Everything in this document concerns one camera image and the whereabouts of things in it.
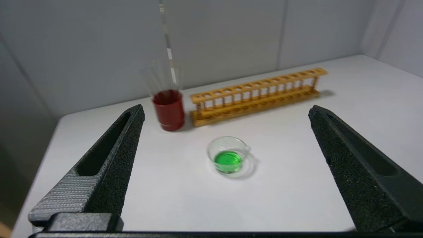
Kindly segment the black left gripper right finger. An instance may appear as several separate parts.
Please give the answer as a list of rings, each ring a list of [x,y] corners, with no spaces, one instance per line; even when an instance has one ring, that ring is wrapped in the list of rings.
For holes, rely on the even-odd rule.
[[[313,106],[312,131],[358,232],[421,232],[423,186],[332,111]]]

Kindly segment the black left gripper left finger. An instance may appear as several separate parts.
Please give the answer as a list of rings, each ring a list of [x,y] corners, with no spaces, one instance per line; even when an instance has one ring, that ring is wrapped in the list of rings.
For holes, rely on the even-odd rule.
[[[40,232],[56,213],[121,215],[144,120],[137,104],[112,123],[29,212],[33,232]]]

